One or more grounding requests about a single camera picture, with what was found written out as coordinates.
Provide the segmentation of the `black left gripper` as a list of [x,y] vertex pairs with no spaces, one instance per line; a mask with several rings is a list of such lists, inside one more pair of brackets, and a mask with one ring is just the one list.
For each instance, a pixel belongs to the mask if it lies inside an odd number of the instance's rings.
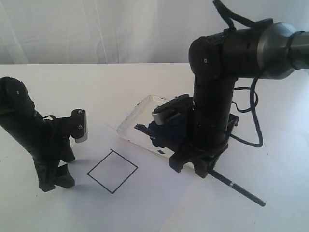
[[69,189],[74,186],[68,165],[58,167],[60,161],[75,161],[70,145],[70,134],[66,130],[70,118],[55,116],[34,116],[24,149],[32,156],[39,180],[39,188],[48,192],[60,186]]

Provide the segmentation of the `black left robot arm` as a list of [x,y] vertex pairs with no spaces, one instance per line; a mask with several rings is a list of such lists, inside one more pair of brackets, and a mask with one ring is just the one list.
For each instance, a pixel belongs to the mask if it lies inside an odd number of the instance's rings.
[[59,165],[75,160],[69,135],[60,131],[55,116],[36,111],[24,83],[15,78],[0,79],[0,125],[32,156],[43,192],[75,185],[67,164]]

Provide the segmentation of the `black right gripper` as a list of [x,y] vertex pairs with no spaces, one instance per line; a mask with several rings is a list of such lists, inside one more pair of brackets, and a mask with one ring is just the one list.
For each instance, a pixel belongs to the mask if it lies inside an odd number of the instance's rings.
[[218,124],[212,123],[204,112],[191,107],[187,115],[186,137],[169,158],[170,168],[180,173],[185,165],[194,166],[195,174],[206,178],[213,170],[219,153],[227,148],[231,132],[238,123],[239,117],[234,114],[229,114]]

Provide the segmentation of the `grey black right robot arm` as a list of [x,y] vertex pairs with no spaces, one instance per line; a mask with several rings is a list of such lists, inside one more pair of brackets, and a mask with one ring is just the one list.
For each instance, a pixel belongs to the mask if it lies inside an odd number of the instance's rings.
[[253,23],[246,29],[226,31],[194,40],[189,49],[194,73],[194,93],[182,95],[171,106],[185,115],[186,135],[169,159],[180,172],[191,163],[197,175],[212,173],[220,155],[227,149],[238,118],[231,115],[235,83],[251,78],[250,106],[261,147],[263,136],[256,114],[255,87],[259,79],[281,80],[293,71],[309,67],[309,34],[286,23],[271,20]]

